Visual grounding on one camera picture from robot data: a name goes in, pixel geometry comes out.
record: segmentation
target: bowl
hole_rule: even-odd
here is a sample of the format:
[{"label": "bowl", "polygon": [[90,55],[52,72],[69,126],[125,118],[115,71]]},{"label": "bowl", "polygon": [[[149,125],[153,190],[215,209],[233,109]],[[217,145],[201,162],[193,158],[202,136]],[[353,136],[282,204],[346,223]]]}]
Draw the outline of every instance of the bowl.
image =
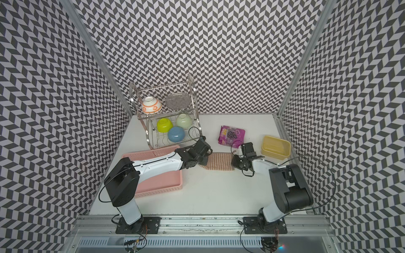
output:
[{"label": "bowl", "polygon": [[176,119],[176,126],[179,126],[185,130],[189,129],[190,126],[192,125],[193,120],[188,114],[182,113],[179,116],[177,116]]},{"label": "bowl", "polygon": [[146,114],[157,113],[162,109],[162,103],[154,97],[145,97],[142,102],[142,111]]},{"label": "bowl", "polygon": [[167,137],[172,142],[182,141],[184,139],[184,136],[185,136],[185,132],[184,132],[184,129],[181,127],[173,127],[167,133]]},{"label": "bowl", "polygon": [[157,123],[158,131],[161,133],[167,133],[173,127],[173,123],[166,118],[159,119]]}]

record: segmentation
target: aluminum frame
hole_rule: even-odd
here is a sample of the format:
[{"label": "aluminum frame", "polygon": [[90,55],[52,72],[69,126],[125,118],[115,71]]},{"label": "aluminum frame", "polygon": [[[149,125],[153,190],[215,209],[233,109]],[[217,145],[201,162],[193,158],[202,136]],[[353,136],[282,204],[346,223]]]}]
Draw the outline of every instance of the aluminum frame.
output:
[{"label": "aluminum frame", "polygon": [[[246,215],[147,215],[159,216],[162,218],[159,232],[156,235],[148,235],[147,238],[238,238],[243,226],[238,220]],[[80,215],[73,230],[69,233],[68,239],[62,249],[64,253],[73,253],[80,247],[82,238],[123,238],[139,236],[137,234],[117,235],[116,225],[111,222],[114,215]],[[329,221],[325,215],[288,215],[285,217],[287,234],[280,234],[279,237],[320,237],[323,239],[328,253],[338,253],[336,238]],[[274,234],[242,234],[243,240],[253,238],[272,237]]]}]

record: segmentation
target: lime green bowl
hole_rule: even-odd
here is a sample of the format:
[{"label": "lime green bowl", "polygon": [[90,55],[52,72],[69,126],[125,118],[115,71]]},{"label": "lime green bowl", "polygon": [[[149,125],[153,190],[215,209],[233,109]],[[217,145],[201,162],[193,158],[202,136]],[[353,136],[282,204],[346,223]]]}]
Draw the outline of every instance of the lime green bowl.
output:
[{"label": "lime green bowl", "polygon": [[161,133],[167,133],[173,127],[173,123],[166,118],[159,119],[158,121],[158,131]]}]

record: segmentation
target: pink plastic tray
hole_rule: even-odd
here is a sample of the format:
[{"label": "pink plastic tray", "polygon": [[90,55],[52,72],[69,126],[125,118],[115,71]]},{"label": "pink plastic tray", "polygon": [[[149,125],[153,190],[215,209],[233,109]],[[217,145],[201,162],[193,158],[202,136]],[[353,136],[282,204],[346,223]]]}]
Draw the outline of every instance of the pink plastic tray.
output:
[{"label": "pink plastic tray", "polygon": [[[124,154],[122,158],[129,157],[131,161],[146,160],[157,156],[167,155],[179,147],[179,145],[175,145],[166,148],[133,152]],[[183,188],[182,185],[183,175],[181,170],[166,172],[141,182],[136,188],[135,197],[140,198],[169,191],[181,190]]]}]

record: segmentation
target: metal vent grille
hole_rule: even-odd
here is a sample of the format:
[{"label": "metal vent grille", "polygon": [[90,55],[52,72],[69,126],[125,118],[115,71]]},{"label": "metal vent grille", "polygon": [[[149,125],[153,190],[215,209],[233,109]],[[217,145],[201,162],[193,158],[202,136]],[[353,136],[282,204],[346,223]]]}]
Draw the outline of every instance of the metal vent grille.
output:
[{"label": "metal vent grille", "polygon": [[82,237],[79,242],[80,247],[106,246],[108,237]]},{"label": "metal vent grille", "polygon": [[[97,248],[97,247],[122,247],[122,244],[117,245],[116,242],[121,240],[111,240],[111,245],[108,243],[109,237],[82,237],[79,247]],[[125,241],[136,240],[138,237],[125,237]],[[156,238],[148,237],[148,248],[242,248],[239,237],[165,237]],[[261,241],[254,236],[242,238],[243,245],[249,248],[261,247]],[[143,247],[144,241],[138,244],[138,247]]]},{"label": "metal vent grille", "polygon": [[[261,241],[256,238],[242,239],[243,245],[248,247],[260,247]],[[239,238],[223,237],[186,237],[186,238],[156,238],[148,239],[148,247],[174,247],[174,248],[239,248],[242,244]]]}]

